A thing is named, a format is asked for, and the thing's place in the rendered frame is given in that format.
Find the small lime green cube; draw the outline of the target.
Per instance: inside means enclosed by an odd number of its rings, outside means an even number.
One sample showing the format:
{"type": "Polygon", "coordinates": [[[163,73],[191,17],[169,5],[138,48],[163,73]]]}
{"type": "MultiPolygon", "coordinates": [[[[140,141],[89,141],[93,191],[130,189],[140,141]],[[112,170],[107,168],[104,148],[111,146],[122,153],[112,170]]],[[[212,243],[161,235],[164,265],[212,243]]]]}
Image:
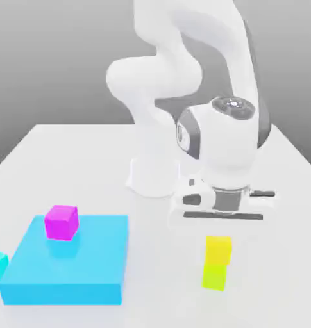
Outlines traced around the small lime green cube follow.
{"type": "Polygon", "coordinates": [[[226,282],[226,266],[205,264],[203,268],[202,287],[224,291],[226,282]]]}

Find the small magenta cube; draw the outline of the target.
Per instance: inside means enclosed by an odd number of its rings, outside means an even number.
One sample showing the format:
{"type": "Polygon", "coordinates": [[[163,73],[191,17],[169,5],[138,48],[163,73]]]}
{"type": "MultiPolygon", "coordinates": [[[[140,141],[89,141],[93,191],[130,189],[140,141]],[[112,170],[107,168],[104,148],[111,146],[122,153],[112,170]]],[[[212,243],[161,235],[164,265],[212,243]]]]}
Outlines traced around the small magenta cube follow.
{"type": "Polygon", "coordinates": [[[76,206],[54,205],[44,218],[49,239],[70,241],[79,228],[76,206]]]}

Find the small yellow cube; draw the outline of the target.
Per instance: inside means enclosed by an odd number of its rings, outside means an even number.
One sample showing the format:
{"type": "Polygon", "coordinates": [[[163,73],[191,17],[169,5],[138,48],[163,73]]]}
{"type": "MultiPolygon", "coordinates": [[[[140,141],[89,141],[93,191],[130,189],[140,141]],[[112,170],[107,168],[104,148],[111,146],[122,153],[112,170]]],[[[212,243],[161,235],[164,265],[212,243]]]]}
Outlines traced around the small yellow cube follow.
{"type": "Polygon", "coordinates": [[[231,238],[229,236],[207,236],[205,261],[209,265],[230,264],[232,251],[231,238]]]}

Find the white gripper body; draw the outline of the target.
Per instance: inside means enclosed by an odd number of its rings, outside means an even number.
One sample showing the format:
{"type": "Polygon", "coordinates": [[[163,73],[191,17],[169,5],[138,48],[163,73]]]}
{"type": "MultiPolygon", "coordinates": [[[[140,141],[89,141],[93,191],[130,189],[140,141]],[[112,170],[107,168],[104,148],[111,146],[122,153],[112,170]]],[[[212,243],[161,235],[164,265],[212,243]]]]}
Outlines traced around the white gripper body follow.
{"type": "Polygon", "coordinates": [[[175,209],[170,213],[172,226],[226,226],[228,224],[258,224],[274,215],[274,202],[255,199],[243,202],[237,212],[196,211],[195,209],[175,209]]]}

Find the large light blue box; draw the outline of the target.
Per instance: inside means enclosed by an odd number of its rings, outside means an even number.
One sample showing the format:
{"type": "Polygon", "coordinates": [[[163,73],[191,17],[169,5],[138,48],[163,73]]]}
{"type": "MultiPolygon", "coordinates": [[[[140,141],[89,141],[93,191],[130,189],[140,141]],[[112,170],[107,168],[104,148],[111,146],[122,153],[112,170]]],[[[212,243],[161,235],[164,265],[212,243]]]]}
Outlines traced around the large light blue box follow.
{"type": "Polygon", "coordinates": [[[5,305],[120,305],[126,215],[82,215],[70,241],[50,240],[43,216],[29,225],[0,281],[5,305]]]}

